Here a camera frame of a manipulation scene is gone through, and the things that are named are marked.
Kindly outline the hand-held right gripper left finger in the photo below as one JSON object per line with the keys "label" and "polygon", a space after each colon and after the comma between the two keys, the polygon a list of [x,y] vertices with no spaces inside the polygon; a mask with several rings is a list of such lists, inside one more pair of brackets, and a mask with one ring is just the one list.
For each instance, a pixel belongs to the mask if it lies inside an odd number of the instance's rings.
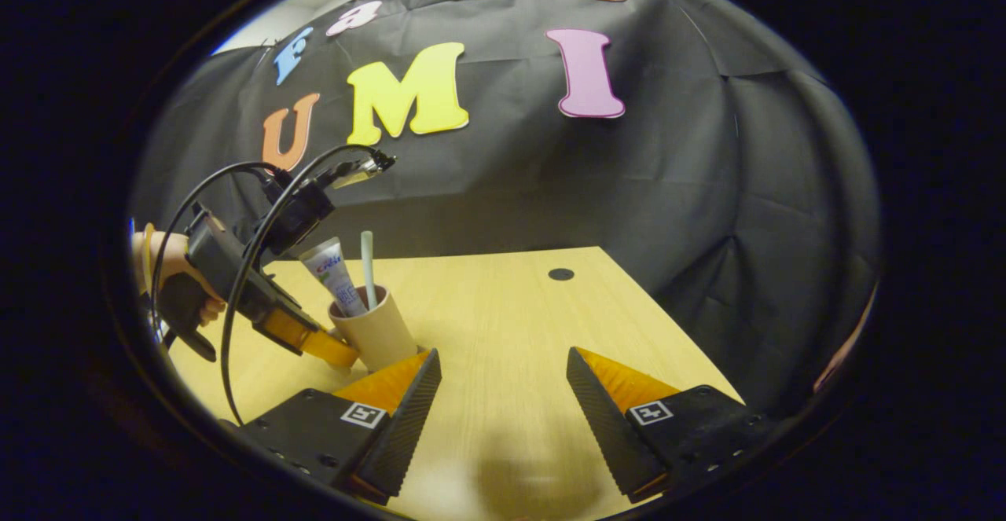
{"label": "hand-held right gripper left finger", "polygon": [[437,349],[335,392],[304,389],[238,431],[325,486],[377,505],[400,493],[442,380]]}

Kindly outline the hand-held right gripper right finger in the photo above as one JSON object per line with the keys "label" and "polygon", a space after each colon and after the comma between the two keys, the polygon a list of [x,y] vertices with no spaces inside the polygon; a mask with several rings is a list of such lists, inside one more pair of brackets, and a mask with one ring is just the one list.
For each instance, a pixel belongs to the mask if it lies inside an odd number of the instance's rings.
{"label": "hand-held right gripper right finger", "polygon": [[707,488],[762,449],[777,421],[714,386],[679,390],[582,347],[565,377],[619,492],[632,503]]}

